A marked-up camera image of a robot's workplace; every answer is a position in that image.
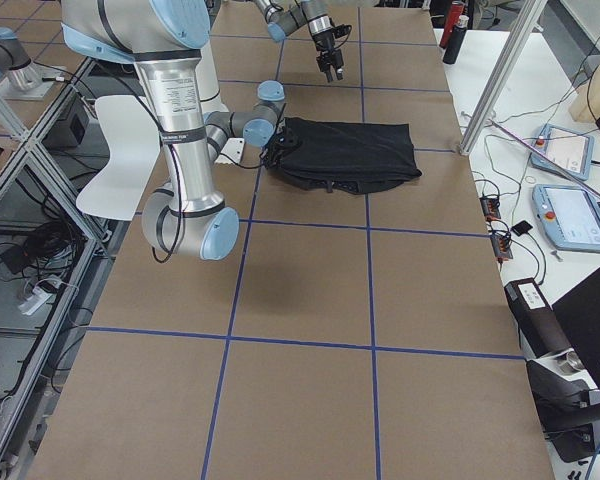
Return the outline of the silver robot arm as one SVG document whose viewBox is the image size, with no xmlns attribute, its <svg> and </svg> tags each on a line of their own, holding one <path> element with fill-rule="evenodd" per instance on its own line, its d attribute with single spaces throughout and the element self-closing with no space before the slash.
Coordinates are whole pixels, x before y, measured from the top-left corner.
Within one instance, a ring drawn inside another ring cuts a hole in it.
<svg viewBox="0 0 600 480">
<path fill-rule="evenodd" d="M 314 43 L 316 63 L 328 82 L 344 77 L 341 46 L 352 30 L 349 24 L 337 25 L 327 11 L 324 1 L 297 1 L 285 8 L 277 1 L 254 1 L 266 24 L 271 39 L 280 43 L 306 27 Z"/>
<path fill-rule="evenodd" d="M 141 217 L 154 251 L 221 260 L 239 234 L 212 166 L 231 138 L 266 146 L 283 119 L 285 92 L 262 82 L 248 112 L 203 112 L 196 68 L 209 42 L 202 1 L 64 1 L 64 40 L 94 59 L 133 65 L 170 161 L 169 182 L 148 198 Z"/>
</svg>

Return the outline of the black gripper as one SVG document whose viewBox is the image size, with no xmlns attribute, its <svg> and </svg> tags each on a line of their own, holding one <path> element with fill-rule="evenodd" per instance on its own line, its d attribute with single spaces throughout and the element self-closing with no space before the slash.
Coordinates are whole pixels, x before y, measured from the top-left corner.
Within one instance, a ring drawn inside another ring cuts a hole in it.
<svg viewBox="0 0 600 480">
<path fill-rule="evenodd" d="M 328 29 L 313 35 L 313 41 L 318 52 L 317 64 L 324 72 L 327 83 L 333 81 L 331 70 L 334 70 L 336 79 L 344 78 L 344 61 L 342 52 L 336 46 L 336 30 Z"/>
<path fill-rule="evenodd" d="M 262 149 L 262 166 L 269 169 L 279 167 L 282 159 L 293 151 L 293 146 L 271 143 Z"/>
</svg>

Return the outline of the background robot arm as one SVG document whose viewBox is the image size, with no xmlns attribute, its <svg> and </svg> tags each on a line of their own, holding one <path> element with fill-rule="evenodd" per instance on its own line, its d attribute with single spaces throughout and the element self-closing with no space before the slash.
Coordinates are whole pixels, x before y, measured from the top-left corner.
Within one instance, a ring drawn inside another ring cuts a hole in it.
<svg viewBox="0 0 600 480">
<path fill-rule="evenodd" d="M 3 77 L 19 91 L 32 90 L 42 83 L 31 57 L 8 27 L 0 27 L 0 80 Z"/>
</svg>

